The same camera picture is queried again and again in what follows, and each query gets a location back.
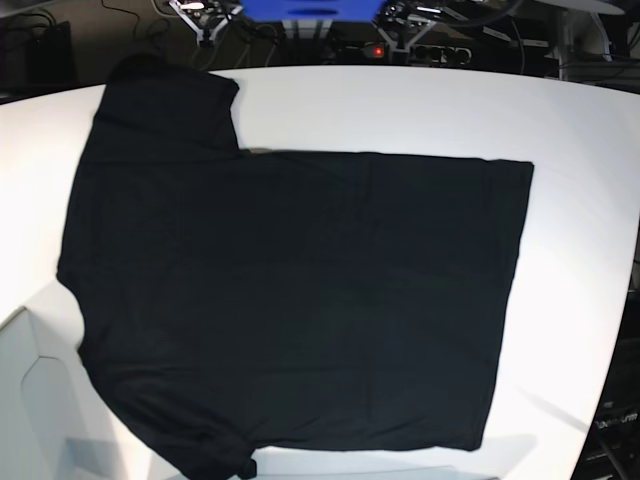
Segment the black T-shirt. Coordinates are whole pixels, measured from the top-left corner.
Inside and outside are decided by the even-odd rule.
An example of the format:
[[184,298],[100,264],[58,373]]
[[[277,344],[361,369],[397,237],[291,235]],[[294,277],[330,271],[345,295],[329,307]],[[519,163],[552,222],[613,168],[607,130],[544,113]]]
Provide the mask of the black T-shirt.
[[151,56],[108,79],[57,268],[95,390],[190,479],[268,446],[477,450],[533,165],[248,153],[238,89]]

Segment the black power strip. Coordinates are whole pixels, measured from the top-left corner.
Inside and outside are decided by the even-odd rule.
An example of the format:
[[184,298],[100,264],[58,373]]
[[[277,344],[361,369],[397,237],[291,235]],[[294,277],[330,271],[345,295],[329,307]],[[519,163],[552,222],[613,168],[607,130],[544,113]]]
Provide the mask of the black power strip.
[[414,45],[407,53],[393,51],[381,43],[347,46],[336,54],[336,61],[344,64],[389,64],[419,67],[467,67],[472,52],[468,48],[440,45]]

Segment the white panel at table corner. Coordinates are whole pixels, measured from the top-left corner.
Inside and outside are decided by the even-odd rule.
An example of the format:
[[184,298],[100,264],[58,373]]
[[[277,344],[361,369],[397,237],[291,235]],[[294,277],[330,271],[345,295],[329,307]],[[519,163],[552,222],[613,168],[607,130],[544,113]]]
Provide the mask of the white panel at table corner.
[[127,477],[117,444],[90,437],[67,366],[40,352],[23,307],[1,326],[1,477]]

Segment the blue plastic mount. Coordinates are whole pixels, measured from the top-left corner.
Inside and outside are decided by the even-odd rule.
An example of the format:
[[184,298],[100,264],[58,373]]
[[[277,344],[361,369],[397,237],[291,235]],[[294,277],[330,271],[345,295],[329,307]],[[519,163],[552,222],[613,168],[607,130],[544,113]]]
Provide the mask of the blue plastic mount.
[[242,0],[244,13],[259,22],[332,20],[367,22],[383,0]]

